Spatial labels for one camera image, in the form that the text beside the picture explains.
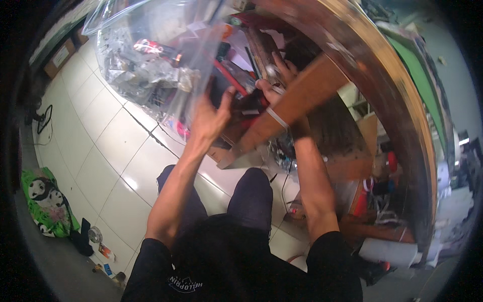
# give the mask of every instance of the forearm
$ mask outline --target forearm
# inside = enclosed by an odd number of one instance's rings
[[[326,165],[317,145],[310,136],[296,139],[297,171],[300,195],[307,216],[311,243],[323,234],[338,231],[335,214],[335,193],[330,184]]]
[[[149,213],[146,238],[160,240],[168,248],[172,246],[186,200],[191,194],[196,173],[208,147],[188,141],[183,155],[169,174]]]

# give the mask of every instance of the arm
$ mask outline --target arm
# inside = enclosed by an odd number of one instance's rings
[[[219,109],[215,110],[209,98],[210,87],[208,84],[207,91],[198,100],[191,137],[149,213],[145,237],[157,239],[168,248],[178,231],[181,213],[199,165],[230,119],[230,103],[235,88],[229,87],[225,91]]]
[[[273,56],[277,67],[287,85],[297,76],[297,68],[290,61],[282,62]],[[271,105],[276,104],[280,95],[271,88],[266,80],[258,80],[256,87],[263,91]],[[302,204],[307,216],[307,226],[311,244],[330,231],[339,231],[335,214],[335,194],[330,185],[326,165],[317,145],[310,135],[309,121],[303,117],[292,125],[297,171],[300,182]]]

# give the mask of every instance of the black t-shirt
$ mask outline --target black t-shirt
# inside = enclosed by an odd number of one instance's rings
[[[122,301],[362,301],[339,232],[314,242],[305,273],[272,255],[266,234],[230,221],[210,217],[180,238],[173,255],[145,239]]]

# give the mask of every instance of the small fan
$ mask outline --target small fan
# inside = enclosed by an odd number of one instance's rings
[[[100,233],[100,230],[98,227],[91,227],[89,231],[87,232],[90,241],[94,243],[99,243],[102,242],[102,234]]]

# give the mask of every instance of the green panda blanket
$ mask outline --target green panda blanket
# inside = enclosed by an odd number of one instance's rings
[[[28,211],[43,235],[69,236],[71,220],[73,230],[80,228],[67,199],[57,187],[57,180],[47,167],[35,171],[23,170],[22,187]]]

